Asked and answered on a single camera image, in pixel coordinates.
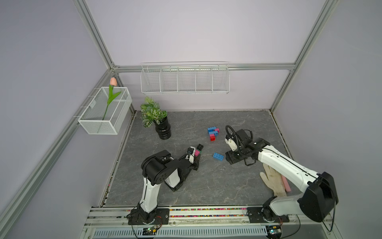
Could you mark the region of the black lego brick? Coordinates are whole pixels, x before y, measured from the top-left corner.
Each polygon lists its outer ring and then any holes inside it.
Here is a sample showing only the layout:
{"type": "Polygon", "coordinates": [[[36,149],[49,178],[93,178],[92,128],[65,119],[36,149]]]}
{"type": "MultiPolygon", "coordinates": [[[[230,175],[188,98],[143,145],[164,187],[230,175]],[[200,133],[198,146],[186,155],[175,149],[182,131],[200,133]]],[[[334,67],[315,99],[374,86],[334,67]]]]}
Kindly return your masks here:
{"type": "Polygon", "coordinates": [[[198,150],[198,151],[202,151],[203,148],[204,148],[204,146],[203,146],[202,144],[199,144],[199,145],[197,146],[197,150],[198,150]]]}

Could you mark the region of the blue long lego brick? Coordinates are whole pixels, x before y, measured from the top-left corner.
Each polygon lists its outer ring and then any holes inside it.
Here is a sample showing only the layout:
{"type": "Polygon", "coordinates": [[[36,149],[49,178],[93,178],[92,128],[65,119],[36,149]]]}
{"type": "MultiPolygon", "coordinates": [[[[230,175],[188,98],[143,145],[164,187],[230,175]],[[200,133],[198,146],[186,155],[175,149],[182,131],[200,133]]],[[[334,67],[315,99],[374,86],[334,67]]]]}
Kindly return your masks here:
{"type": "Polygon", "coordinates": [[[208,134],[218,135],[219,133],[215,131],[217,127],[208,127],[208,134]]]}
{"type": "Polygon", "coordinates": [[[213,158],[215,158],[217,160],[220,160],[220,161],[223,161],[224,160],[224,155],[219,154],[219,153],[214,153],[213,154],[213,158]]]}

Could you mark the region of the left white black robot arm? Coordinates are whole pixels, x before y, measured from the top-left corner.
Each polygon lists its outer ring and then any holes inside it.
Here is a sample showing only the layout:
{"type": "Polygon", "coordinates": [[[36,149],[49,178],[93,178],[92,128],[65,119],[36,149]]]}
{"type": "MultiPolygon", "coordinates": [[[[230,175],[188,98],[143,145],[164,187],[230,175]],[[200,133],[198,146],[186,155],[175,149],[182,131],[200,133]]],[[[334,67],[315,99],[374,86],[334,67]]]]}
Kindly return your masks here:
{"type": "Polygon", "coordinates": [[[138,213],[147,220],[158,207],[160,186],[165,183],[172,191],[179,190],[191,171],[200,166],[201,151],[190,146],[180,158],[174,158],[167,150],[147,157],[141,164],[144,188],[137,205],[138,213]]]}

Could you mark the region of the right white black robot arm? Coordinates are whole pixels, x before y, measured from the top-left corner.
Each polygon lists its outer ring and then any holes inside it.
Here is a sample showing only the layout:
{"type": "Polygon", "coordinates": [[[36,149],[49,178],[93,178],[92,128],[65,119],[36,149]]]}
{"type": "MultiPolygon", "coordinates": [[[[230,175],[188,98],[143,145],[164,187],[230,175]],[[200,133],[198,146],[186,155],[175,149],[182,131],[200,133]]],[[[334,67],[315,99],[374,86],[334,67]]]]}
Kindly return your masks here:
{"type": "Polygon", "coordinates": [[[230,147],[226,160],[230,164],[252,158],[266,164],[293,183],[300,195],[274,196],[263,204],[261,215],[267,222],[274,222],[284,215],[305,215],[314,222],[321,223],[335,211],[339,202],[334,178],[327,172],[317,173],[282,154],[268,141],[254,137],[248,129],[235,131],[225,127],[225,142],[230,147]]]}

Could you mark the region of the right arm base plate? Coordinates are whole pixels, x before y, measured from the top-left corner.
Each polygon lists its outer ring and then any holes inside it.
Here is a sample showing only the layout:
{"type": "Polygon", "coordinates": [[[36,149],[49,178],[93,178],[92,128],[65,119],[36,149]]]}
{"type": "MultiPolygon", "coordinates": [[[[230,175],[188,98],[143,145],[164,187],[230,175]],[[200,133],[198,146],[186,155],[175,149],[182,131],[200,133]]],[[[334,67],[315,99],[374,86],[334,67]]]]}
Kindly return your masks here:
{"type": "Polygon", "coordinates": [[[288,223],[287,215],[277,216],[268,208],[264,207],[248,207],[246,212],[250,223],[288,223]]]}

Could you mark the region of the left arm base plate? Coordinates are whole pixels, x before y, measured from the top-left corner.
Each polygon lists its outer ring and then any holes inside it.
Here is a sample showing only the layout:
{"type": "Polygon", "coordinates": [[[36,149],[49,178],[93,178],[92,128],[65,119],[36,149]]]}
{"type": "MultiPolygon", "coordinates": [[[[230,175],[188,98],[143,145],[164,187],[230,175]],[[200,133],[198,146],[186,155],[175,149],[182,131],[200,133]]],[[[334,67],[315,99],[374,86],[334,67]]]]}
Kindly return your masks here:
{"type": "Polygon", "coordinates": [[[133,209],[126,216],[129,225],[167,225],[170,219],[169,209],[154,209],[147,213],[142,208],[133,209]]]}

